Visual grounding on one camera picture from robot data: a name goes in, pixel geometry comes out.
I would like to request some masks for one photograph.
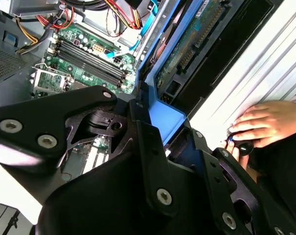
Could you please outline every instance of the ventilation grille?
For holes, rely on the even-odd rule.
[[[20,70],[25,65],[25,61],[0,50],[0,82],[6,79],[8,74]]]

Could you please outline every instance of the blue cable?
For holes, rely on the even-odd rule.
[[[133,50],[135,50],[137,48],[137,46],[140,43],[140,40],[142,39],[142,37],[145,35],[145,33],[148,31],[148,29],[152,25],[155,17],[157,16],[158,10],[159,10],[157,0],[150,0],[150,1],[153,3],[154,6],[153,6],[153,8],[151,10],[151,14],[150,14],[149,18],[147,19],[146,24],[143,26],[141,32],[139,33],[138,40],[135,43],[135,45],[130,47],[128,51],[120,50],[120,51],[110,52],[110,53],[107,54],[108,58],[113,58],[113,57],[116,57],[116,56],[119,56],[119,55],[127,54],[127,53],[129,53],[129,52],[131,52],[131,51],[133,51]]]

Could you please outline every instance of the ram slot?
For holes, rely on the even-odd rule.
[[[124,72],[121,71],[119,67],[112,65],[97,56],[93,56],[67,42],[60,43],[57,50],[60,52],[63,51],[65,53],[68,53],[69,55],[81,60],[86,64],[89,64],[92,67],[96,67],[98,70],[101,70],[109,76],[114,77],[118,80],[122,80],[125,77]]]
[[[58,52],[58,58],[75,65],[76,67],[81,68],[82,70],[101,78],[102,80],[109,82],[115,86],[118,86],[120,84],[120,79],[116,79],[115,77],[110,76],[109,74],[106,74],[105,72],[99,70],[97,67],[91,66],[83,61],[81,61],[79,58],[74,57],[72,54],[69,54],[64,51]]]

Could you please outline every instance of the green circuit board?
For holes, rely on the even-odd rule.
[[[194,52],[188,48],[190,48],[192,44],[199,47],[203,43],[207,34],[219,19],[219,16],[223,13],[223,10],[219,0],[205,0],[203,2],[195,18],[158,73],[156,77],[158,88],[163,84],[167,84],[167,79],[171,77],[170,74],[176,66],[182,64],[184,67],[190,62]]]
[[[45,57],[45,63],[49,67],[65,73],[69,73],[74,78],[75,81],[69,84],[67,91],[88,86],[100,85],[103,87],[107,87],[114,94],[118,94],[121,92],[131,94],[134,89],[136,79],[136,71],[133,68],[135,58],[132,55],[125,54],[115,58],[108,58],[106,56],[106,53],[109,53],[111,51],[118,51],[119,47],[115,46],[112,42],[101,38],[100,36],[89,33],[87,30],[76,24],[72,24],[66,29],[59,30],[53,35],[53,38],[57,42],[59,40],[65,40],[69,43],[72,43],[77,48],[80,45],[92,48],[93,56],[100,57],[110,64],[117,66],[121,71],[125,71],[125,79],[120,84],[120,87],[117,87],[116,85],[101,79],[101,77],[97,77],[91,73],[88,73],[83,69],[62,60],[59,57],[48,53]],[[53,50],[55,48],[55,44],[51,43],[50,48]],[[58,81],[58,79],[51,79],[44,74],[41,75],[38,85],[42,88],[46,88],[54,92],[63,92],[62,88],[60,88],[60,81]],[[51,94],[53,93],[36,91],[35,97],[42,97]]]
[[[76,46],[82,44],[88,48],[93,48],[93,54],[101,57],[102,59],[117,65],[122,66],[123,70],[129,72],[129,77],[135,80],[135,70],[133,64],[135,58],[131,54],[121,55],[115,58],[108,58],[106,52],[119,51],[120,48],[115,46],[112,42],[109,42],[103,38],[97,37],[87,31],[83,30],[80,26],[73,24],[66,29],[62,29],[57,33],[57,36],[61,39],[65,39],[68,42],[73,43]]]
[[[90,73],[86,73],[84,70],[77,68],[76,66],[59,59],[58,57],[47,56],[46,57],[46,63],[49,66],[54,65],[57,70],[70,73],[74,78],[75,82],[78,82],[80,84],[83,84],[82,86],[76,86],[76,84],[72,84],[69,90],[75,90],[79,88],[83,88],[84,86],[103,86],[107,87],[110,91],[112,91],[114,94],[118,94],[120,92],[124,92],[126,94],[130,94],[133,91],[134,84],[132,81],[125,80],[122,84],[121,88],[117,88],[116,86],[102,80],[101,78],[98,78],[96,76],[93,76]]]

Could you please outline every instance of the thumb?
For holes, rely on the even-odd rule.
[[[249,155],[243,156],[239,159],[239,164],[244,170],[247,170]]]

